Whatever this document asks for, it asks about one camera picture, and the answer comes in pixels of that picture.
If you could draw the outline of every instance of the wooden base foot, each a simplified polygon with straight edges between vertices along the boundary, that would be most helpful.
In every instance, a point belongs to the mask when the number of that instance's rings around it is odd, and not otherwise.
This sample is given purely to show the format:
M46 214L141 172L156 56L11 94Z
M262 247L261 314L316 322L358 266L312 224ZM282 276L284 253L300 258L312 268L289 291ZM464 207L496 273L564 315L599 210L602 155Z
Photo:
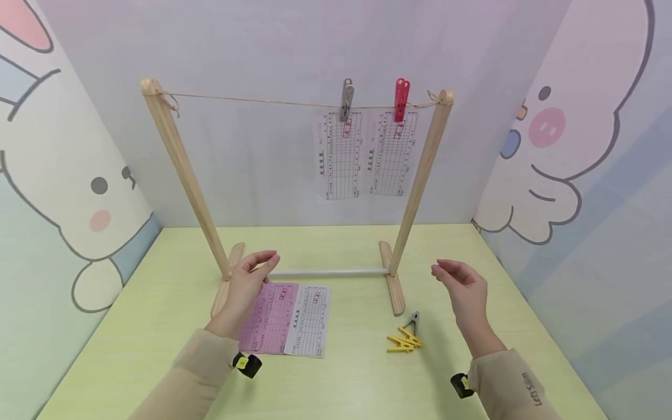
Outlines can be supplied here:
M243 259L243 253L245 252L245 243L239 242L236 245L233 245L231 252L228 254L228 263L231 267L241 262ZM228 281L221 282L219 289L217 289L217 296L214 298L214 303L212 304L212 310L210 311L210 316L214 317L217 312L222 310L224 303L226 302L226 297L228 296Z
M383 267L390 267L390 260L392 259L392 247L385 241L378 243L380 246L380 257L382 258ZM387 288L390 290L390 301L392 302L392 313L398 317L406 310L406 302L404 301L404 293L401 291L401 283L399 283L399 274L392 277L389 274L385 275L387 279Z

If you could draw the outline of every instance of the pink cheek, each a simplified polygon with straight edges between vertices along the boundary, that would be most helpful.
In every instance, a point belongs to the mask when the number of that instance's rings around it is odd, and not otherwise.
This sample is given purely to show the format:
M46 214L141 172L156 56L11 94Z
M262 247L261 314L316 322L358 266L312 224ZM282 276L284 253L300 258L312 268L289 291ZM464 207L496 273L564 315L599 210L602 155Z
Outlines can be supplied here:
M98 210L96 213L93 213L91 220L89 220L89 228L93 232L102 232L107 229L112 221L112 214L107 210Z
M536 147L544 148L552 146L560 140L567 119L560 108L546 108L536 114L530 123L528 138Z

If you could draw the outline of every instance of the pink paper sheet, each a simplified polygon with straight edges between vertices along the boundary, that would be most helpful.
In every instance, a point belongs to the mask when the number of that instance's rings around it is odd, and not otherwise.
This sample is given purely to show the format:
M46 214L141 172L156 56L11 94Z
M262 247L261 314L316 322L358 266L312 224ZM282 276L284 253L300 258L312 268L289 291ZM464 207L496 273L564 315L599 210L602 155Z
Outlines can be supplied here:
M269 283L262 287L252 315L238 335L242 351L284 353L297 292L296 283Z

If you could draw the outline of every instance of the white crossbar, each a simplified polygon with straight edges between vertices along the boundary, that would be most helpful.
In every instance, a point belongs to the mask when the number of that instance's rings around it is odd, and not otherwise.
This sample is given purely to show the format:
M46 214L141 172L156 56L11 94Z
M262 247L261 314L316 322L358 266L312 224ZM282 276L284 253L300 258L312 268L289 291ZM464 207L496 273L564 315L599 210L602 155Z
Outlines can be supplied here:
M347 276L384 276L389 274L386 268L372 269L308 269L290 271L272 271L269 277L347 277Z

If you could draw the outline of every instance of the yellow label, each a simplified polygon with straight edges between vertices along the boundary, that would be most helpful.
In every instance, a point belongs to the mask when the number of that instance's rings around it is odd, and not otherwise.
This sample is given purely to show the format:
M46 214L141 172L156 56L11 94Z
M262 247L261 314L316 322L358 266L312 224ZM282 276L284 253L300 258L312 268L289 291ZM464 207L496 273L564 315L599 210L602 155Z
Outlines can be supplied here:
M236 369L245 369L245 366L247 366L247 358L238 359L238 362L236 363Z

